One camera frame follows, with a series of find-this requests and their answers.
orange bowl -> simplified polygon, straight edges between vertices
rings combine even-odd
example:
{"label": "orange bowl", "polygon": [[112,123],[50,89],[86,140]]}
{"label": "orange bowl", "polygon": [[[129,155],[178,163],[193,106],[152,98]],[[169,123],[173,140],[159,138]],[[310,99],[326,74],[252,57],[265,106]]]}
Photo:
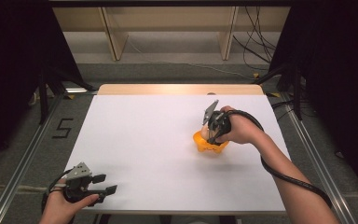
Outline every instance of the orange bowl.
{"label": "orange bowl", "polygon": [[222,143],[220,146],[209,144],[203,137],[201,136],[201,132],[198,131],[193,135],[194,142],[197,144],[197,150],[203,152],[205,150],[213,150],[215,153],[222,152],[223,148],[226,147],[228,142]]}

person's hand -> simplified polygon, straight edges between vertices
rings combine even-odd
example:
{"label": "person's hand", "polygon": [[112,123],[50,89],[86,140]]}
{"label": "person's hand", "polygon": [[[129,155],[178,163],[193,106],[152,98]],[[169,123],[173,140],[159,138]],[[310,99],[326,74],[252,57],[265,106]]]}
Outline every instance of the person's hand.
{"label": "person's hand", "polygon": [[[221,109],[221,111],[224,112],[228,112],[229,110],[234,110],[234,108],[226,105]],[[216,138],[216,142],[233,141],[239,144],[254,144],[257,136],[264,134],[264,132],[255,126],[249,119],[241,115],[230,115],[229,121],[231,122],[231,131]]]}
{"label": "person's hand", "polygon": [[[65,183],[65,180],[61,179],[59,183]],[[39,222],[40,224],[66,224],[72,219],[77,211],[94,203],[99,197],[98,194],[92,194],[77,203],[69,203],[63,197],[63,193],[60,189],[62,188],[55,188],[54,190],[57,191],[53,191],[49,194],[45,211]]]}

cable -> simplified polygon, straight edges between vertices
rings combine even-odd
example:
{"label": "cable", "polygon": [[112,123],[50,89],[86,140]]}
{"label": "cable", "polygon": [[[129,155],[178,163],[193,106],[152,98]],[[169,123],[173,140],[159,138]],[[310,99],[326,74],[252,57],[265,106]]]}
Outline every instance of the cable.
{"label": "cable", "polygon": [[289,100],[289,101],[283,101],[283,102],[279,102],[276,104],[271,105],[272,109],[276,109],[281,105],[290,105],[294,100]]}
{"label": "cable", "polygon": [[[132,46],[133,49],[135,49],[136,51],[138,51],[139,53],[141,53],[142,57],[145,59],[145,61],[149,62],[149,63],[171,63],[171,62],[163,62],[163,61],[152,61],[152,60],[149,60],[147,59],[145,56],[144,56],[144,53],[142,51],[140,51],[139,49],[137,49],[131,42],[130,40],[127,40],[128,43]],[[228,72],[228,71],[224,71],[224,70],[220,70],[220,69],[217,69],[217,68],[214,68],[214,67],[211,67],[211,66],[206,66],[204,64],[196,64],[196,63],[171,63],[171,64],[186,64],[186,65],[190,65],[190,66],[195,66],[195,67],[200,67],[200,68],[208,68],[208,69],[212,69],[214,71],[217,71],[217,72],[221,72],[221,73],[226,73],[226,74],[231,74],[231,75],[237,75],[237,76],[240,76],[240,77],[244,77],[246,79],[250,79],[250,80],[255,80],[255,78],[253,77],[247,77],[246,75],[243,75],[241,73],[235,73],[235,72]]]}
{"label": "cable", "polygon": [[266,53],[266,55],[267,55],[267,57],[268,57],[268,60],[269,60],[269,62],[270,62],[270,59],[272,58],[272,55],[270,54],[269,49],[271,49],[271,47],[267,46],[265,42],[267,42],[268,44],[270,44],[273,48],[276,48],[276,47],[275,47],[274,45],[272,45],[271,43],[269,43],[269,42],[267,41],[267,39],[266,39],[266,38],[262,35],[262,33],[261,33],[261,25],[260,25],[260,19],[259,19],[260,7],[256,7],[256,20],[255,20],[255,22],[254,22],[254,20],[252,19],[252,17],[251,17],[251,15],[250,15],[250,13],[249,13],[247,7],[245,7],[245,10],[246,10],[246,13],[247,13],[247,15],[248,15],[248,17],[249,17],[249,20],[251,21],[251,24],[252,24],[253,28],[254,28],[253,31],[252,31],[252,33],[251,33],[250,35],[249,35],[249,32],[247,32],[247,35],[249,36],[249,39],[248,39],[248,42],[246,43],[246,46],[247,46],[247,44],[249,43],[249,40],[250,40],[250,39],[254,40],[254,39],[253,39],[253,33],[256,32],[256,34],[257,34],[258,37],[260,38],[261,43],[258,43],[258,42],[255,41],[255,40],[254,40],[254,42],[257,43],[257,44],[259,44],[259,45],[261,45],[261,46],[263,46],[264,51],[265,51],[265,53]]}
{"label": "cable", "polygon": [[255,69],[255,70],[268,71],[268,69],[266,69],[266,68],[256,68],[256,67],[253,67],[253,66],[251,66],[250,64],[248,64],[248,63],[246,62],[245,52],[246,52],[246,50],[249,50],[249,51],[251,51],[254,55],[256,55],[256,56],[258,56],[259,58],[261,58],[263,61],[269,63],[268,60],[262,58],[261,56],[259,56],[258,54],[256,54],[254,51],[252,51],[252,50],[250,50],[250,49],[248,49],[248,48],[246,47],[246,46],[248,45],[248,43],[249,43],[249,39],[248,39],[248,41],[246,42],[246,45],[245,45],[245,46],[244,46],[240,41],[238,41],[238,42],[240,43],[241,46],[243,46],[242,58],[243,58],[243,62],[246,64],[246,66],[248,66],[248,67],[250,67],[250,68],[252,68],[252,69]]}
{"label": "cable", "polygon": [[268,166],[266,164],[266,162],[263,160],[263,158],[261,158],[261,163],[263,164],[264,169],[266,169],[267,172],[274,175],[275,177],[280,178],[281,180],[287,181],[289,183],[295,184],[297,186],[300,186],[303,189],[312,191],[313,193],[316,193],[317,195],[321,196],[324,199],[324,201],[327,203],[327,205],[329,207],[331,207],[333,205],[331,203],[331,200],[328,197],[328,195],[326,193],[324,193],[324,191],[322,191],[321,189],[318,189],[317,187],[313,186],[312,184],[292,178],[291,176],[288,176],[288,175],[283,175],[283,174],[275,171],[274,169],[272,169],[270,166]]}
{"label": "cable", "polygon": [[256,52],[252,51],[251,49],[247,48],[246,46],[244,46],[238,39],[237,37],[232,36],[243,48],[247,49],[248,51],[251,51],[255,56],[257,56],[258,58],[260,58],[261,60],[263,60],[266,63],[269,63],[269,61],[263,57],[261,57],[259,54],[257,54]]}
{"label": "cable", "polygon": [[277,118],[277,121],[279,121],[281,118],[283,118],[285,115],[289,114],[290,112],[292,112],[294,109],[290,109],[288,111],[286,111],[284,114],[282,114],[280,117]]}

white tabletop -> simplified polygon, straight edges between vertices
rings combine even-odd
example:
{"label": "white tabletop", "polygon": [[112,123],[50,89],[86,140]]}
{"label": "white tabletop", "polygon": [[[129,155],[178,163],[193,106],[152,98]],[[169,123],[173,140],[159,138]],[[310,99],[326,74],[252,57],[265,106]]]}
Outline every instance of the white tabletop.
{"label": "white tabletop", "polygon": [[284,211],[274,181],[251,145],[229,143],[221,154],[198,152],[192,135],[204,110],[231,105],[259,120],[288,156],[265,95],[97,95],[68,161],[85,162],[90,189],[117,186],[103,203],[86,208],[106,214],[217,214]]}

metal rail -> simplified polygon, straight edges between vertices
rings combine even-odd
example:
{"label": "metal rail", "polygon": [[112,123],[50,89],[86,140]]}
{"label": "metal rail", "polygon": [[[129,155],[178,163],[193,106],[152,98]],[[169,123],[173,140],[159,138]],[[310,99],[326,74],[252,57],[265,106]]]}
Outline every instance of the metal rail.
{"label": "metal rail", "polygon": [[20,185],[20,182],[22,181],[24,175],[26,174],[28,167],[30,166],[34,154],[36,153],[37,148],[39,147],[41,141],[43,140],[43,137],[46,133],[46,129],[51,121],[51,118],[58,107],[59,103],[62,100],[63,95],[56,95],[51,106],[50,106],[50,113],[48,113],[48,116],[42,124],[39,125],[37,128],[33,139],[31,140],[30,145],[27,147],[27,149],[24,152],[24,155],[21,158],[21,161],[19,162],[19,165],[17,166],[13,176],[8,181],[1,197],[0,197],[0,223],[2,222],[7,209],[9,208],[11,202],[13,201],[13,198],[16,194],[17,188]]}
{"label": "metal rail", "polygon": [[[285,92],[282,93],[282,98],[284,101],[290,100],[290,97]],[[315,167],[318,176],[321,178],[322,184],[324,185],[324,190],[329,195],[333,206],[336,209],[337,216],[340,222],[348,224],[356,223],[356,220],[351,213],[351,210],[348,207],[346,200],[342,196],[336,183],[330,175],[321,155],[319,154],[316,146],[313,144],[312,139],[310,138],[310,135],[308,134],[303,122],[296,118],[296,115],[292,112],[292,108],[290,107],[290,105],[286,106],[286,110],[289,113],[290,119],[296,128],[298,136],[301,138],[301,141],[310,157],[310,160],[312,161],[313,166]]]}

